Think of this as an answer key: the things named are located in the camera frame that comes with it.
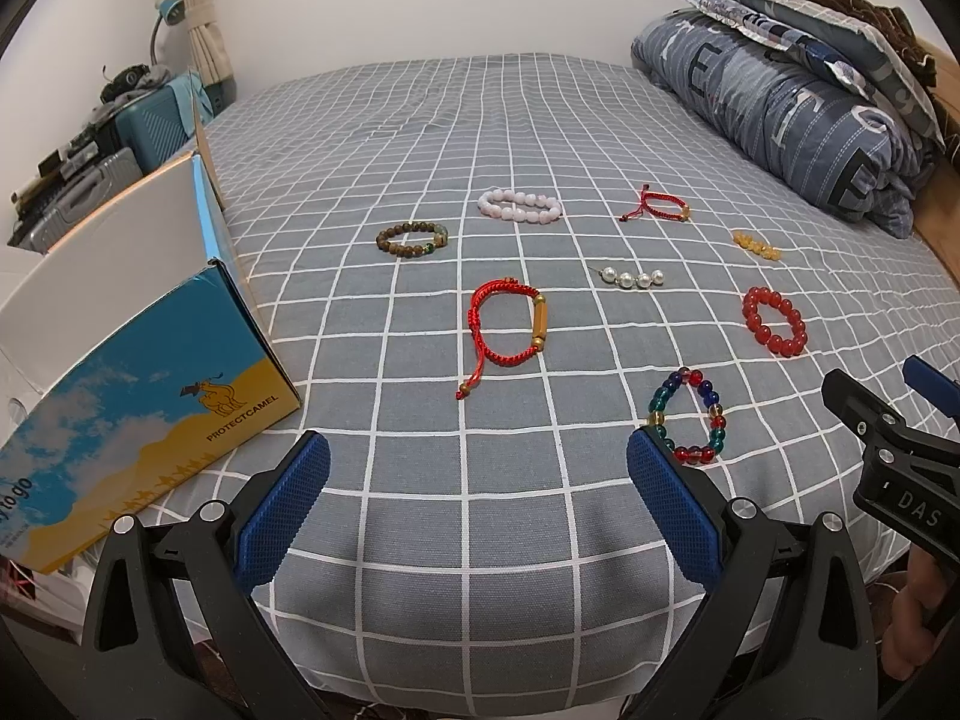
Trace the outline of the person's right hand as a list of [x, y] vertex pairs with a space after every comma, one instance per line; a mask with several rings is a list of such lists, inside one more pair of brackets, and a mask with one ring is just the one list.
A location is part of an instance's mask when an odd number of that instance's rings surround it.
[[916, 544], [911, 546], [907, 583], [893, 600], [892, 619], [880, 649], [882, 667], [890, 678], [907, 681], [931, 660], [937, 637], [926, 628], [926, 619], [942, 605], [951, 583], [934, 557]]

